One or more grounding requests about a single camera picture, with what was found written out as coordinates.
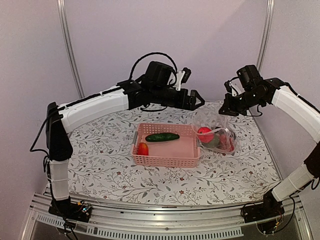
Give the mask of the orange red pepper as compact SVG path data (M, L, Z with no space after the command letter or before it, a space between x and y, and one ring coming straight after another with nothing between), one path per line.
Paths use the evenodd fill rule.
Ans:
M140 156L148 156L149 155L149 147L145 142L140 142L137 148L137 155Z

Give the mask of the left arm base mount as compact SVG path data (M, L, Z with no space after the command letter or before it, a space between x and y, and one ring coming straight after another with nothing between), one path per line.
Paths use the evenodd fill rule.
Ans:
M83 200L78 203L73 203L70 199L53 199L48 212L67 220L88 223L92 214L92 205L90 203L84 203Z

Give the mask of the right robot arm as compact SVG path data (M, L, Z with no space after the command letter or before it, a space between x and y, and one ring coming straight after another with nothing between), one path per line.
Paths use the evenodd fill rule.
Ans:
M226 81L227 90L221 108L221 116L246 116L251 107L265 107L267 104L284 111L300 124L318 144L320 142L320 112L296 93L288 82L278 78L262 77L239 78L243 92ZM303 164L293 171L282 182L263 195L263 202L255 207L243 207L249 215L257 213L262 218L281 213L282 201L306 187L320 176L320 147L317 145Z

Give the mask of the red tomato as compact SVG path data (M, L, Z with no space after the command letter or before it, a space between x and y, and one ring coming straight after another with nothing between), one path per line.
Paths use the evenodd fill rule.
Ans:
M215 133L209 127L203 126L197 130L197 137L202 143L210 143L214 137Z

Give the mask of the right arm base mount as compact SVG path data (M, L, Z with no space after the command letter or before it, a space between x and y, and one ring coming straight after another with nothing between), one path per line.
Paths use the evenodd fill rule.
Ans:
M276 208L266 208L263 203L245 204L240 210L240 215L245 223L275 218L284 213L285 210L281 204L276 206Z

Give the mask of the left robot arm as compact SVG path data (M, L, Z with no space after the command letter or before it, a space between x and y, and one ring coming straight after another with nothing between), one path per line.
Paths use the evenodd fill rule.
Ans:
M68 163L73 154L69 134L108 114L149 104L194 111L203 106L205 100L196 90L176 90L158 86L150 80L125 80L71 103L58 106L52 102L48 105L45 134L49 182L54 207L63 217L70 217L75 211L68 190Z

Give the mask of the red lychee bunch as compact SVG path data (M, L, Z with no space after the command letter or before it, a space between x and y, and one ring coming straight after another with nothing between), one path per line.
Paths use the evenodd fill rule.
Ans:
M219 143L217 148L224 152L232 152L235 150L236 135L233 131L220 130L216 134L218 136Z

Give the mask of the green avocado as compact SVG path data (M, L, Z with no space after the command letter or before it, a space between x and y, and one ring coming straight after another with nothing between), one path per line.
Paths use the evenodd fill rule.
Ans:
M208 149L216 149L220 145L220 139L219 138L214 138L208 143L202 143L204 147Z

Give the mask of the clear zip top bag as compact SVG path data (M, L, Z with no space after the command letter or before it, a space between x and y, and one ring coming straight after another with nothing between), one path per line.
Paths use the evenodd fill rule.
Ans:
M205 103L205 105L201 106L199 109L197 109L194 112L192 122L191 122L191 127L193 132L196 134L197 139L198 139L197 130L200 127L208 127L212 129L212 132L214 133L214 139L218 139L217 133L219 131L234 132L234 130L229 126L230 117L227 115L219 114L219 109L222 106L222 104L223 104L223 101L221 100L215 101L215 102L207 102ZM219 150L218 148L209 149L204 146L203 147L217 153L233 155L235 153L237 144L238 144L238 139L236 136L236 139L234 141L234 147L235 147L234 151L225 152L225 151Z

